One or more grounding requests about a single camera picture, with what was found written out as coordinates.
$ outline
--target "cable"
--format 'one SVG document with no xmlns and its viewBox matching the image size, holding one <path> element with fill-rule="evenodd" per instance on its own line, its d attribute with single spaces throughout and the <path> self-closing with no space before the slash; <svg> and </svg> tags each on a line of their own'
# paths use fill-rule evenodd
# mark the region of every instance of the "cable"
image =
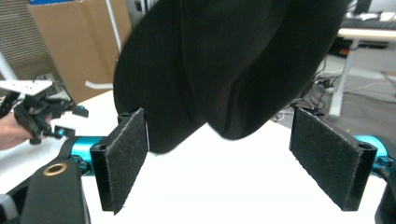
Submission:
<svg viewBox="0 0 396 224">
<path fill-rule="evenodd" d="M 344 91 L 344 92 L 350 92 L 350 91 L 360 91 L 360 90 L 363 90 L 363 89 L 366 89 L 366 88 L 369 88 L 369 87 L 372 87 L 372 86 L 375 86 L 375 85 L 385 85 L 385 86 L 388 86 L 388 84 L 387 84 L 387 83 L 383 83 L 383 82 L 375 82 L 375 83 L 371 83 L 371 84 L 368 84 L 368 85 L 365 85 L 365 86 L 361 86 L 361 87 L 358 87 L 358 88 L 354 88 L 354 89 L 346 90 L 346 91 Z"/>
<path fill-rule="evenodd" d="M 315 77 L 316 77 L 319 73 L 323 72 L 324 69 L 326 69 L 326 65 L 327 65 L 327 55 L 326 55 L 326 56 L 324 57 L 324 59 L 323 59 L 323 67 L 322 67 L 322 69 L 320 69 L 318 72 L 315 73 Z"/>
<path fill-rule="evenodd" d="M 381 100 L 381 99 L 375 98 L 373 96 L 368 96 L 368 95 L 359 94 L 359 93 L 355 93 L 355 92 L 345 92 L 345 94 L 346 95 L 354 95 L 354 96 L 363 97 L 366 100 L 371 100 L 371 101 L 374 101 L 376 103 L 381 103 L 381 104 L 385 103 L 385 104 L 389 104 L 389 105 L 396 105 L 396 102 L 394 102 L 394 101 Z"/>
<path fill-rule="evenodd" d="M 392 78 L 390 78 L 389 75 L 388 75 L 386 72 L 381 72 L 381 74 L 382 74 L 382 76 L 384 76 L 384 78 L 385 78 L 388 82 L 390 82 L 390 84 L 392 84 L 393 87 L 396 89 L 396 82 L 395 82 Z"/>
</svg>

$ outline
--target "white table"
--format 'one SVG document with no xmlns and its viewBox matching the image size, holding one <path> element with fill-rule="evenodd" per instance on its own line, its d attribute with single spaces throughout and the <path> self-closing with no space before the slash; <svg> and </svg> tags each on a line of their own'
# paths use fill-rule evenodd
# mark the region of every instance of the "white table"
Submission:
<svg viewBox="0 0 396 224">
<path fill-rule="evenodd" d="M 89 119 L 65 115 L 56 122 L 78 135 L 107 135 L 117 125 L 112 92 L 83 105 Z M 239 141 L 206 125 L 169 154 L 148 154 L 116 216 L 101 210 L 94 177 L 82 177 L 92 223 L 375 223 L 382 179 L 370 176 L 359 212 L 342 212 L 295 160 L 289 141 L 290 129 L 272 121 Z M 0 193 L 55 157 L 61 144 L 47 139 L 0 153 Z"/>
<path fill-rule="evenodd" d="M 338 36 L 345 39 L 352 39 L 352 45 L 349 47 L 349 53 L 346 57 L 346 63 L 341 74 L 340 82 L 332 94 L 332 102 L 329 109 L 329 117 L 331 119 L 338 119 L 340 117 L 347 75 L 349 74 L 360 41 L 373 40 L 394 42 L 396 41 L 396 31 L 342 28 L 338 31 Z"/>
</svg>

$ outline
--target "person's arm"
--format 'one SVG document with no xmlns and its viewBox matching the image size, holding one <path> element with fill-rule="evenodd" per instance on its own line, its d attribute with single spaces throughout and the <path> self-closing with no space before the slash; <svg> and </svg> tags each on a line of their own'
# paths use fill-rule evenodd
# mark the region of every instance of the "person's arm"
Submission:
<svg viewBox="0 0 396 224">
<path fill-rule="evenodd" d="M 15 147 L 30 138 L 32 135 L 18 124 L 14 114 L 0 119 L 0 150 Z"/>
</svg>

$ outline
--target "cardboard box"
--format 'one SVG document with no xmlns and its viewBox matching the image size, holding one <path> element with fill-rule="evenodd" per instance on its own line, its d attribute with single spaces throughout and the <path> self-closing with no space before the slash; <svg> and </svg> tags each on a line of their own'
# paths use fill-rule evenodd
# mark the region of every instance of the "cardboard box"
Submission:
<svg viewBox="0 0 396 224">
<path fill-rule="evenodd" d="M 78 0 L 28 6 L 67 91 L 78 104 L 106 90 L 87 87 L 112 83 L 120 44 L 132 32 L 125 0 Z M 113 27 L 110 15 L 116 27 Z"/>
</svg>

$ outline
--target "black fabric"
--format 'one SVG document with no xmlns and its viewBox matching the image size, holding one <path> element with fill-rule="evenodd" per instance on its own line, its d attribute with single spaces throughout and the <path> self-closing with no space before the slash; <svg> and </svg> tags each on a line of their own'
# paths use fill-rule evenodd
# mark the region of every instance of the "black fabric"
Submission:
<svg viewBox="0 0 396 224">
<path fill-rule="evenodd" d="M 150 151 L 168 152 L 208 122 L 254 133 L 314 75 L 346 0 L 161 0 L 125 44 L 119 113 L 144 107 Z"/>
</svg>

